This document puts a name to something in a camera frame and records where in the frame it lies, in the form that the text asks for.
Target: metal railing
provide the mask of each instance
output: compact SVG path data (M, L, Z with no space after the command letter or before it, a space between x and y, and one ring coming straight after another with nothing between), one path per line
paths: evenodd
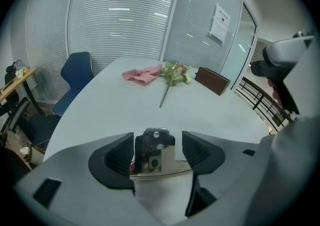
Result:
M275 131L278 132L279 126L284 127L284 120L287 119L289 123L293 122L290 112L286 112L269 94L246 77L242 78L236 91L253 104L253 110L258 109L260 111Z

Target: blue chair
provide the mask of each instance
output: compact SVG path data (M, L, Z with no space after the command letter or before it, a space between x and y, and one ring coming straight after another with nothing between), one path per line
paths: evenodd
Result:
M89 52L70 54L61 69L61 77L67 81L70 90L53 106L52 113L62 116L80 91L94 78Z

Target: white table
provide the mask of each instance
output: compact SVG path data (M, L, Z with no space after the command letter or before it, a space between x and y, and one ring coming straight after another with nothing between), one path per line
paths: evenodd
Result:
M159 108L166 90L163 78L146 86L122 79L122 72L159 63L150 59L119 58L106 67L65 111L44 158L107 136L128 132L137 136L145 128L170 131L176 140L176 160L185 160L182 131L248 143L259 143L268 135L268 128L259 116L229 89L218 96L196 81L189 85L179 83L169 89ZM163 223L173 224L185 218L191 185L192 173L167 178L160 183L135 181L135 196Z

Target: pink napkin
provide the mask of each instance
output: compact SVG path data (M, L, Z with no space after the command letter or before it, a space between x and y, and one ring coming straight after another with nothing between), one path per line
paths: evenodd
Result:
M152 80L159 77L161 64L143 69L133 69L122 73L124 80L132 80L140 85L145 86Z

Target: flower stem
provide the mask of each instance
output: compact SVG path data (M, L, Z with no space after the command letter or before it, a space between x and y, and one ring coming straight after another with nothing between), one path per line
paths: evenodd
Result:
M165 98L166 98L166 95L167 95L167 93L168 93L169 88L170 88L170 84L168 83L168 86L167 86L167 88L166 88L166 90L165 90L164 96L162 97L162 100L161 100L161 103L160 103L159 108L161 108L162 104L164 103L164 100L165 100Z

